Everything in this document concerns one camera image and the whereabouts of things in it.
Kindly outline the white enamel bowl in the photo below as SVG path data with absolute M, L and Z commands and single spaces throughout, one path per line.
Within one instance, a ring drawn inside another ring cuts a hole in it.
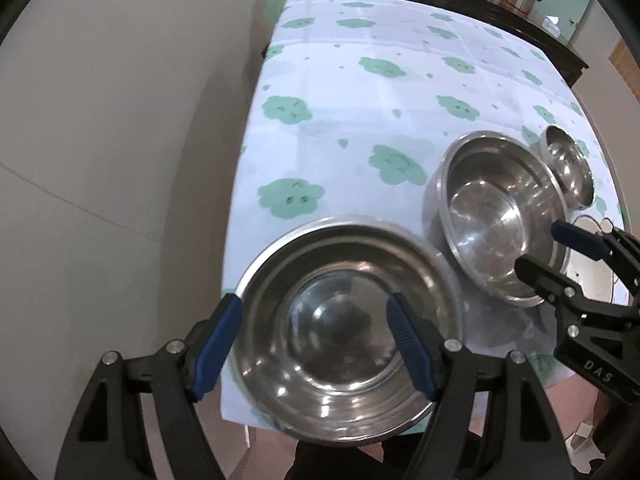
M 611 233 L 614 228 L 609 218 L 597 221 L 588 214 L 581 214 L 574 220 L 574 226 L 592 234 Z M 580 285 L 585 297 L 592 300 L 609 302 L 610 304 L 629 304 L 629 292 L 622 281 L 603 261 L 592 259 L 570 251 L 566 267 L 566 275 Z

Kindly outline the small stainless steel bowl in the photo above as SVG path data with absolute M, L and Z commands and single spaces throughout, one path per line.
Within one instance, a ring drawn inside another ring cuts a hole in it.
M 567 207 L 573 210 L 591 207 L 596 198 L 593 175 L 577 142 L 563 129 L 549 126 L 540 135 L 539 151 L 558 181 Z

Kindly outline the medium stainless steel bowl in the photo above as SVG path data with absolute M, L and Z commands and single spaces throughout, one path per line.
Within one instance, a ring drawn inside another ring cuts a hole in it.
M 528 309 L 544 300 L 520 281 L 514 263 L 530 255 L 553 270 L 568 250 L 551 237 L 568 218 L 551 170 L 529 148 L 493 131 L 474 131 L 446 149 L 426 206 L 435 208 L 442 240 L 459 268 L 489 296 Z

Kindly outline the large stainless steel bowl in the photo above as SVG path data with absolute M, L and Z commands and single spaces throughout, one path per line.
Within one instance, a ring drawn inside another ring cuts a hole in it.
M 382 441 L 433 411 L 388 328 L 390 295 L 404 295 L 442 336 L 464 336 L 461 290 L 445 256 L 400 226 L 364 217 L 284 234 L 236 292 L 234 384 L 270 426 L 323 445 Z

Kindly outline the white green cloud tablecloth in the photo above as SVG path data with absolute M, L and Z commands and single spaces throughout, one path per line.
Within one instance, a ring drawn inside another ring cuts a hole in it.
M 288 0 L 245 128 L 224 289 L 283 234 L 340 214 L 420 232 L 425 187 L 477 130 L 534 146 L 565 129 L 596 180 L 588 214 L 623 223 L 586 112 L 548 56 L 474 18 L 404 0 Z

